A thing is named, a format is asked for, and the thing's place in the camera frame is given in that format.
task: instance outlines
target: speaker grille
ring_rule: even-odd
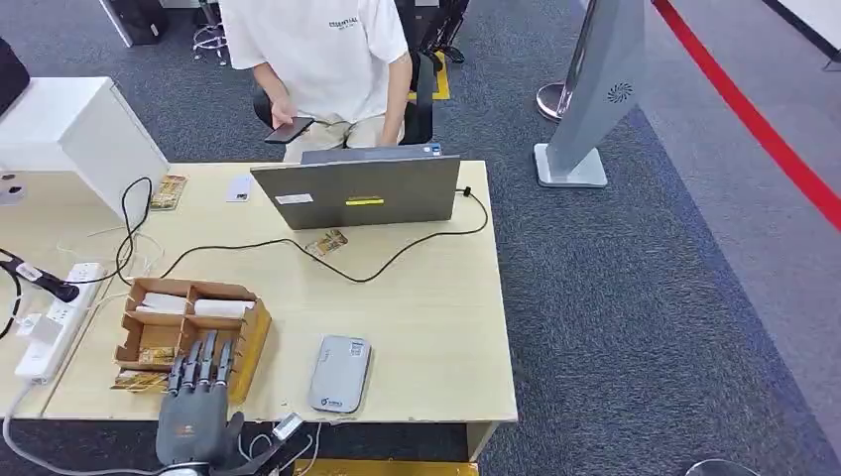
[[[618,82],[607,92],[607,100],[614,104],[620,104],[627,101],[632,95],[634,95],[634,86],[627,82]]]

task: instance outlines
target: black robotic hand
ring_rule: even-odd
[[[233,459],[242,413],[228,422],[227,379],[232,343],[225,342],[218,366],[213,362],[216,332],[196,341],[186,360],[180,356],[170,372],[161,405],[156,452],[165,466],[206,463],[223,468]]]
[[[213,362],[215,345],[214,331],[204,339],[203,350],[202,342],[196,341],[186,359],[180,356],[170,372],[155,442],[158,459],[165,466],[162,476],[269,474],[278,467],[281,447],[303,423],[296,414],[285,417],[272,431],[269,449],[233,467],[239,457],[236,444],[244,417],[237,412],[231,421],[227,418],[233,344],[227,341],[222,346],[218,365]]]

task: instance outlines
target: gray floor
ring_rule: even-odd
[[[12,12],[0,32],[34,74],[114,76],[171,161],[279,156],[259,142],[248,75],[192,61],[184,21],[161,46],[125,50],[95,2],[0,8]],[[573,2],[472,2],[459,40],[468,62],[451,71],[453,99],[435,106],[436,140],[490,171],[521,421],[497,432],[482,471],[677,475],[716,456],[768,475],[841,474],[813,404],[719,247],[718,222],[704,220],[697,181],[666,154],[659,116],[656,133],[634,110],[605,140],[606,189],[537,186],[529,150],[552,126],[535,111],[534,91],[566,70],[580,15]],[[696,82],[685,87],[708,87]],[[460,431],[340,426],[325,445],[333,456],[457,459]],[[16,434],[74,468],[151,468],[153,432],[36,421]],[[0,472],[25,469],[0,448]]]
[[[790,145],[841,190],[841,73],[822,71],[820,50],[760,0],[674,5]],[[838,450],[841,235],[649,13],[649,76],[658,88],[644,101],[646,115]]]

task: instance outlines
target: smartphone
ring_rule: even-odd
[[[267,144],[288,144],[315,122],[311,117],[293,117],[292,124],[284,124],[277,128],[264,141]]]

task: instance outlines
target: red line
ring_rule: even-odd
[[[665,22],[745,127],[812,204],[841,231],[841,198],[809,168],[704,48],[668,0],[654,0]]]

